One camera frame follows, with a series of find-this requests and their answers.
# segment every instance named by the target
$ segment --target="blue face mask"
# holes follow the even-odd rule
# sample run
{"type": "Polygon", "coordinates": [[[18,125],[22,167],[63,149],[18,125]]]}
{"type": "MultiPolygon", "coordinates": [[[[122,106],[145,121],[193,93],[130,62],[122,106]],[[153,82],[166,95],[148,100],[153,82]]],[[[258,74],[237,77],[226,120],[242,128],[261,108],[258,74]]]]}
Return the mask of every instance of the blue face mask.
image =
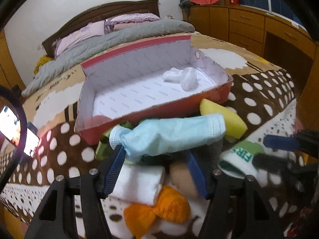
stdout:
{"type": "Polygon", "coordinates": [[[185,119],[148,119],[133,130],[116,126],[110,134],[113,149],[123,145],[126,159],[138,162],[142,156],[158,156],[203,145],[223,138],[226,131],[222,114],[185,119]]]}

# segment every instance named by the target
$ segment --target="wooden headboard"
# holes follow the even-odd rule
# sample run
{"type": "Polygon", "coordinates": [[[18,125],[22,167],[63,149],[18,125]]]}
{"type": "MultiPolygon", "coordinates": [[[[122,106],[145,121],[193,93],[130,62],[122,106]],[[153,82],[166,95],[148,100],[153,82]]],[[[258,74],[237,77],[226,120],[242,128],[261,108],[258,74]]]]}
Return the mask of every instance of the wooden headboard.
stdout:
{"type": "Polygon", "coordinates": [[[68,36],[72,32],[86,26],[90,22],[98,22],[110,17],[128,13],[153,13],[157,16],[160,16],[158,0],[113,2],[98,5],[75,16],[60,30],[58,30],[57,33],[47,38],[42,45],[47,52],[47,55],[54,58],[55,44],[53,43],[55,43],[55,41],[59,38],[68,36]]]}

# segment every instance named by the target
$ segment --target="white towel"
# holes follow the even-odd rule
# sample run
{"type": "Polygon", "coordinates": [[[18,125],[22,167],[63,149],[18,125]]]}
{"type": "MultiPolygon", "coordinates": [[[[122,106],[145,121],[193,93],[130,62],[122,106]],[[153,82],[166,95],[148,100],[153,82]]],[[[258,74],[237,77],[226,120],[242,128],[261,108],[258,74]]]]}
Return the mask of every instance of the white towel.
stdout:
{"type": "Polygon", "coordinates": [[[124,164],[110,196],[154,206],[164,182],[163,166],[124,164]]]}

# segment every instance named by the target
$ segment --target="gray blanket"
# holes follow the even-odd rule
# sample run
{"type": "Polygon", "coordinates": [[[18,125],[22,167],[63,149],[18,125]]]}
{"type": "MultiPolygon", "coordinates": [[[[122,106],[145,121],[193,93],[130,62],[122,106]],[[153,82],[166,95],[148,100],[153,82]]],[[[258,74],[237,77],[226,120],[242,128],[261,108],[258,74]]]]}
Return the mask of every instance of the gray blanket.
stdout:
{"type": "Polygon", "coordinates": [[[22,96],[29,97],[58,75],[108,48],[142,38],[192,31],[195,28],[187,22],[165,19],[88,38],[62,52],[56,60],[43,65],[33,81],[23,90],[22,96]]]}

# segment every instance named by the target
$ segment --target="phone screen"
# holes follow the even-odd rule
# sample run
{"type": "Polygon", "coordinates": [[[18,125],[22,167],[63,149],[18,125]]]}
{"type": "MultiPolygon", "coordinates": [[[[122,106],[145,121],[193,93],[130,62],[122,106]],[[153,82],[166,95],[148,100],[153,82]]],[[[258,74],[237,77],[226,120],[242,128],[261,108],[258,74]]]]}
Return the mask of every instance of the phone screen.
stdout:
{"type": "MultiPolygon", "coordinates": [[[[20,141],[20,121],[8,106],[4,106],[0,112],[0,131],[13,145],[18,146],[20,141]]],[[[33,157],[38,144],[39,138],[28,129],[24,152],[33,157]]]]}

